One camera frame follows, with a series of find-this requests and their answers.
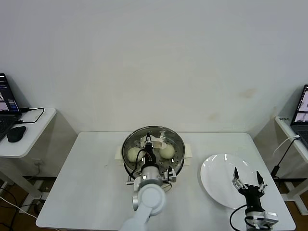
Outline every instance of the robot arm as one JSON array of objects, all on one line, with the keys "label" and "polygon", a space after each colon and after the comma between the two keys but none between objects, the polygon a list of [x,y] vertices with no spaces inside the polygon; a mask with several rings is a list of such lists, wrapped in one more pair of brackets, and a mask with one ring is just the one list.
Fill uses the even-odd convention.
[{"label": "robot arm", "polygon": [[124,222],[120,231],[146,231],[150,216],[159,214],[166,205],[166,194],[161,188],[163,182],[176,181],[176,173],[171,167],[163,177],[159,174],[153,148],[151,136],[148,133],[144,145],[147,155],[141,167],[141,176],[137,177],[134,182],[127,182],[127,184],[134,184],[132,201],[136,213]]},{"label": "robot arm", "polygon": [[139,206],[135,215],[124,222],[120,231],[146,231],[150,216],[159,214],[166,205],[166,194],[156,184],[147,184],[138,194]]},{"label": "robot arm", "polygon": [[264,184],[263,178],[257,171],[258,186],[244,184],[239,179],[237,168],[234,169],[232,183],[236,190],[242,194],[247,203],[245,210],[245,223],[248,231],[254,230],[272,230],[272,226],[279,220],[276,213],[267,212],[262,208],[260,197],[265,194],[267,184]]}]

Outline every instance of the metal pot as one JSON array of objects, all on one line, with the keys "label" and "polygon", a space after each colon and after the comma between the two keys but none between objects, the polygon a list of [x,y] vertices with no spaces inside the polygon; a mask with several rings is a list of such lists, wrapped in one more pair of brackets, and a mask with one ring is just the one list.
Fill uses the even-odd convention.
[{"label": "metal pot", "polygon": [[[173,130],[161,126],[148,126],[140,128],[131,133],[124,141],[122,145],[122,158],[124,160],[124,168],[128,174],[130,174],[134,168],[135,163],[128,160],[127,154],[130,148],[138,147],[143,148],[141,145],[142,139],[150,133],[151,136],[161,138],[164,143],[171,144],[175,149],[175,154],[171,159],[164,159],[160,156],[159,148],[154,148],[154,154],[156,156],[157,164],[159,165],[159,173],[161,175],[167,171],[168,167],[171,166],[176,174],[178,175],[184,165],[185,145],[182,138]],[[134,173],[133,178],[141,174],[142,161],[137,163],[137,169]]]}]

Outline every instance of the computer mouse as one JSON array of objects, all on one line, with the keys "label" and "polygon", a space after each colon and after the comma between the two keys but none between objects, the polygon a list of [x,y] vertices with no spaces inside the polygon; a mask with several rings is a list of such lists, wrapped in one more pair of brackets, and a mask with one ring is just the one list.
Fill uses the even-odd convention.
[{"label": "computer mouse", "polygon": [[14,143],[20,141],[26,130],[25,126],[15,127],[8,131],[8,141]]}]

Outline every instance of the floor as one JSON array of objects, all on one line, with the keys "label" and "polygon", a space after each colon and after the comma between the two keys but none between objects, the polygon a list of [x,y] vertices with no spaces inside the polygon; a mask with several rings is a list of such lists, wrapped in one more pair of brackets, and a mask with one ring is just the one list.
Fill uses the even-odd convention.
[{"label": "floor", "polygon": [[[43,192],[49,192],[51,187],[53,186],[53,183],[54,181],[51,181],[51,180],[44,181],[40,189]],[[13,186],[8,186],[6,189],[9,190],[9,192],[11,192],[16,197],[18,204],[21,204],[21,202],[26,198],[27,193],[23,189],[21,189],[19,186],[17,186],[16,184]],[[283,183],[281,183],[280,185],[280,192],[281,193],[288,192],[287,188],[285,187]],[[11,203],[14,203],[12,196],[10,196],[7,192],[4,192],[1,196],[4,197],[4,199],[10,201]],[[308,207],[308,192],[305,192],[304,194],[302,194],[302,199],[305,202],[306,206]],[[308,216],[300,215],[294,202],[286,202],[286,204],[296,223],[296,230],[297,231],[307,231],[308,230]],[[10,206],[10,205],[8,205],[5,201],[1,200],[0,206]],[[14,216],[14,213],[15,213],[15,209],[13,208],[0,207],[0,223],[4,223],[9,226]],[[37,217],[37,214],[34,212],[33,205],[31,206],[29,213]],[[16,215],[16,218],[15,218],[15,221],[12,227],[13,227],[13,230],[11,231],[50,231],[50,229],[38,228],[35,225],[34,218],[26,214],[20,214],[19,212]],[[0,231],[9,231],[9,228],[6,228],[5,226],[0,224]]]}]

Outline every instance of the white table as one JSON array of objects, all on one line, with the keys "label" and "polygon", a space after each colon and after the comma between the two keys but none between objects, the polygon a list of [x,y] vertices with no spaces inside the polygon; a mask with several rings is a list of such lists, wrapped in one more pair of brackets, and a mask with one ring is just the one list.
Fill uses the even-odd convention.
[{"label": "white table", "polygon": [[[287,137],[296,136],[295,132],[290,127],[292,121],[291,117],[279,115],[275,118],[275,120]],[[304,161],[308,163],[308,150],[302,141],[294,141],[293,146],[302,156]],[[289,190],[289,193],[282,194],[284,201],[294,201],[301,215],[308,216],[308,209],[300,198],[300,195],[308,190],[308,179],[296,187],[294,187],[291,182],[286,182],[285,186]]]},{"label": "white table", "polygon": [[[51,189],[36,225],[72,230],[119,230],[133,216],[133,186],[126,186],[127,173],[115,160],[117,147],[129,133],[81,132]],[[294,221],[279,194],[255,144],[248,134],[180,133],[192,147],[191,164],[185,166],[174,187],[167,192],[165,210],[151,217],[149,230],[231,231],[233,209],[214,201],[200,180],[203,161],[219,153],[235,154],[253,164],[269,185],[261,198],[267,211],[276,212],[274,230],[294,230]],[[246,230],[244,209],[232,219]]]},{"label": "white table", "polygon": [[[41,110],[29,111],[24,113],[21,119],[23,121],[34,121],[41,112]],[[7,136],[0,141],[0,178],[4,181],[9,180],[9,183],[15,182],[29,193],[29,196],[25,200],[25,205],[30,204],[33,199],[39,199],[42,196],[38,190],[42,184],[42,180],[38,180],[35,185],[30,184],[22,176],[21,172],[12,166],[7,158],[22,158],[26,156],[55,114],[56,110],[54,108],[45,108],[45,112],[36,123],[15,125],[15,127],[26,127],[26,131],[20,141],[9,143]],[[47,193],[44,193],[42,199],[46,199],[47,195]]]}]

